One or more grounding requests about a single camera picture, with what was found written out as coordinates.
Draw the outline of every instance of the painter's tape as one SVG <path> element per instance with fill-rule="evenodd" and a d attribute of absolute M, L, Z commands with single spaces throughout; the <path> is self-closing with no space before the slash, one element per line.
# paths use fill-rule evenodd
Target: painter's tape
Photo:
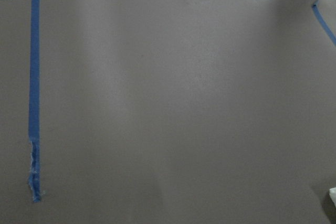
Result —
<path fill-rule="evenodd" d="M 336 46 L 336 37 L 332 33 L 332 31 L 330 30 L 330 28 L 328 27 L 327 23 L 324 21 L 322 15 L 320 14 L 319 9 L 317 7 L 318 4 L 319 4 L 319 0 L 316 0 L 315 3 L 311 7 L 313 8 L 313 11 L 314 11 L 314 14 L 315 14 L 317 20 L 320 22 L 321 26 L 323 27 L 323 29 L 325 30 L 325 32 L 327 33 L 327 35 L 329 36 L 329 38 L 331 39 L 331 41 Z"/>
<path fill-rule="evenodd" d="M 39 128 L 39 1 L 31 0 L 30 27 L 30 84 L 28 136 L 32 144 L 32 159 L 28 183 L 33 192 L 33 202 L 40 198 L 40 128 Z"/>

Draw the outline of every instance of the gray object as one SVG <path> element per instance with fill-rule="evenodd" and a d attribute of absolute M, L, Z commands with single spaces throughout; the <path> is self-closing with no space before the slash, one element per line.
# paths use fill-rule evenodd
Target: gray object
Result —
<path fill-rule="evenodd" d="M 314 2 L 40 0 L 32 204 L 30 0 L 0 1 L 1 222 L 334 223 L 336 48 Z M 335 1 L 319 10 L 336 32 Z"/>

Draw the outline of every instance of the white object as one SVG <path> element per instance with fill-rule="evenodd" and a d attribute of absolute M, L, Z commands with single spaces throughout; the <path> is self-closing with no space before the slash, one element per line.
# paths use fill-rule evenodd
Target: white object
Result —
<path fill-rule="evenodd" d="M 336 207 L 336 187 L 329 189 L 329 195 Z"/>

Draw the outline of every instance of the white surface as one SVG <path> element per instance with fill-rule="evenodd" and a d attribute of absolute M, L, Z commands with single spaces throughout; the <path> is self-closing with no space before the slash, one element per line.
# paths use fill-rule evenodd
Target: white surface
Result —
<path fill-rule="evenodd" d="M 329 195 L 336 207 L 336 187 L 329 189 Z"/>

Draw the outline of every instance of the blue tape strip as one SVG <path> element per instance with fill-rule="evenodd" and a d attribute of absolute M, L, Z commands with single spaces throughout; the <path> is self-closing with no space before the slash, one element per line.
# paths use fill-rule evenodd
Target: blue tape strip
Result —
<path fill-rule="evenodd" d="M 328 27 L 327 23 L 324 21 L 322 15 L 320 14 L 319 9 L 317 8 L 318 3 L 319 3 L 319 0 L 316 0 L 315 3 L 311 6 L 311 8 L 313 9 L 314 14 L 315 14 L 317 20 L 320 22 L 321 26 L 323 27 L 323 29 L 325 30 L 325 32 L 327 33 L 327 35 L 329 36 L 329 38 L 331 39 L 331 41 L 336 46 L 336 37 L 332 33 L 332 31 L 330 30 L 330 28 Z"/>
<path fill-rule="evenodd" d="M 28 183 L 33 191 L 33 202 L 40 197 L 40 128 L 39 128 L 39 2 L 31 0 L 30 27 L 30 84 L 28 136 L 32 144 L 32 159 Z"/>

